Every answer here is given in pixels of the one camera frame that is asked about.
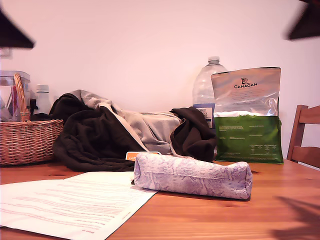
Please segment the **white wall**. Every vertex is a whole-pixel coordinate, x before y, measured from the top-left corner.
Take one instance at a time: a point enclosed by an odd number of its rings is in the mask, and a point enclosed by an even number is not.
[[[2,70],[49,84],[51,100],[84,89],[133,111],[192,104],[192,86],[209,55],[228,70],[282,69],[280,118],[287,156],[298,104],[320,104],[320,37],[285,40],[298,0],[2,0],[36,40],[13,51]],[[307,129],[304,144],[317,146]]]

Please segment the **wood grain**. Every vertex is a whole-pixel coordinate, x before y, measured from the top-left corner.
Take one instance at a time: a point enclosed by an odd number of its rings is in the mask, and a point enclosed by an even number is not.
[[[308,106],[306,106],[306,105],[296,106],[295,117],[294,117],[293,127],[292,127],[292,133],[291,133],[291,138],[290,138],[290,143],[289,143],[289,149],[288,149],[288,154],[286,156],[286,159],[288,159],[288,160],[293,160],[292,154],[294,151],[294,147],[301,147],[302,138],[304,136],[304,131],[305,131],[305,124],[299,123],[299,119],[300,119],[301,111],[304,109],[307,109],[307,108],[308,108]]]
[[[320,148],[315,146],[295,146],[292,159],[320,168]]]
[[[320,124],[320,106],[302,109],[299,123]]]
[[[288,160],[249,165],[250,200],[158,192],[108,240],[320,239],[320,173]],[[77,174],[58,163],[3,167],[1,183]],[[7,227],[0,234],[1,240],[60,239]]]

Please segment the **snakeskin pattern pouch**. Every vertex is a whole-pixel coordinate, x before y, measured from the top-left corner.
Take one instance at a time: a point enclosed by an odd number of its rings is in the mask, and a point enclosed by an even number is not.
[[[196,159],[139,153],[134,184],[159,191],[246,200],[253,175],[248,163],[228,166]]]

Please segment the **wooden chair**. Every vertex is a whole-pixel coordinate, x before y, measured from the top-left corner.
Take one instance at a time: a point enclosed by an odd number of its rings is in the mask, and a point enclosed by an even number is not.
[[[305,124],[320,124],[320,105],[312,108],[305,105],[296,107],[287,159],[320,168],[320,148],[301,147]]]

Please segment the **bottle cap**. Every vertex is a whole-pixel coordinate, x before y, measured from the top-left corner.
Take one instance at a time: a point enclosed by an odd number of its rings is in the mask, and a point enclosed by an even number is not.
[[[49,86],[48,85],[40,85],[36,86],[37,93],[49,93]]]
[[[210,56],[208,58],[208,62],[210,61],[220,61],[220,57],[219,56]]]

